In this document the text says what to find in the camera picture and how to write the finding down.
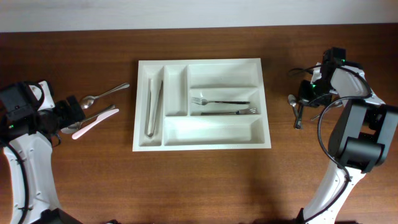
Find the silver metal tongs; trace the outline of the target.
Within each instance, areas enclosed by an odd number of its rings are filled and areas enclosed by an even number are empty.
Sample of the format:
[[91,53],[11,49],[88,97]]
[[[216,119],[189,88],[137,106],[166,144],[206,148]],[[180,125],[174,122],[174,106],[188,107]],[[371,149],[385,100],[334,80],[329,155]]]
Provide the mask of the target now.
[[150,78],[149,79],[149,110],[147,115],[147,127],[146,136],[151,138],[155,133],[155,124],[157,109],[159,105],[160,92],[162,89],[161,78]]

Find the silver fork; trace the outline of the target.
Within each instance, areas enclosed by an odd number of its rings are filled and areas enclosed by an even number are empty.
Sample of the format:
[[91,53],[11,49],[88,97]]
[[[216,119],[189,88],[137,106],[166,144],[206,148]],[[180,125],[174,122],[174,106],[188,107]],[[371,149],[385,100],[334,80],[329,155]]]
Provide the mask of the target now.
[[304,105],[300,103],[298,108],[298,115],[296,117],[294,124],[295,129],[302,129],[303,110],[304,110]]

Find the silver fork diagonal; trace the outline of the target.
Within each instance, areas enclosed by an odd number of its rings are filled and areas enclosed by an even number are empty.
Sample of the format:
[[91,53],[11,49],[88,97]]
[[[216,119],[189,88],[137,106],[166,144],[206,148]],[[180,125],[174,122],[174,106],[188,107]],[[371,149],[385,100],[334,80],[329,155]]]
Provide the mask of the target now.
[[220,103],[220,104],[233,104],[233,105],[249,105],[250,101],[210,101],[204,98],[191,97],[191,102],[197,105],[207,105],[209,103]]

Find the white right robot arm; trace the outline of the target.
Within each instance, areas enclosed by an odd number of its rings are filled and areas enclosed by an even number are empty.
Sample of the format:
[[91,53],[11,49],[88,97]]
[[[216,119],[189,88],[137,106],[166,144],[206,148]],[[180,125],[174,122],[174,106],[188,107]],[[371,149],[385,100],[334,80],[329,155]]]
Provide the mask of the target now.
[[397,107],[373,92],[363,66],[348,61],[345,49],[324,51],[322,61],[306,72],[312,77],[300,84],[294,127],[302,128],[304,108],[322,106],[317,138],[330,162],[295,222],[334,223],[355,185],[386,160],[397,128]]

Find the silver fork tines down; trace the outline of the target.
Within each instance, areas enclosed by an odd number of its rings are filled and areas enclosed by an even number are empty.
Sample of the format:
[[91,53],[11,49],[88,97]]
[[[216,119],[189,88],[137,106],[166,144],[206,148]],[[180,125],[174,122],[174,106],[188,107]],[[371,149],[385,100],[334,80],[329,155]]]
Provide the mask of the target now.
[[202,112],[201,116],[216,116],[216,115],[246,115],[246,114],[256,114],[256,108],[247,108],[244,110],[230,111],[230,112]]

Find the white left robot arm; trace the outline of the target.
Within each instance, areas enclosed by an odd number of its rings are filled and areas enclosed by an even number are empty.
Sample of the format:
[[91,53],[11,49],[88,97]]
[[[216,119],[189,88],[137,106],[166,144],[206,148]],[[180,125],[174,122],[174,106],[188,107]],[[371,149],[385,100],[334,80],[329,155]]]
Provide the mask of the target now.
[[78,223],[62,210],[52,173],[52,152],[60,130],[85,114],[74,96],[54,102],[46,80],[1,89],[1,148],[11,171],[11,223]]

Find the small silver spoon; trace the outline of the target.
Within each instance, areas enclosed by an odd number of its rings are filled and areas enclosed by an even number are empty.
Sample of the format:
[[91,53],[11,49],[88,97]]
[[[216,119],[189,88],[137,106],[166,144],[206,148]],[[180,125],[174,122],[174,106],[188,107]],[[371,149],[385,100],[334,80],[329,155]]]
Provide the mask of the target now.
[[310,118],[310,121],[318,120],[323,113],[327,113],[329,110],[331,110],[333,108],[339,108],[341,106],[343,106],[343,103],[341,101],[332,102],[329,106],[326,106],[324,111],[321,111],[319,114],[317,114],[314,117]]
[[288,104],[292,107],[295,117],[298,116],[298,110],[296,108],[297,99],[294,95],[289,95],[287,98]]

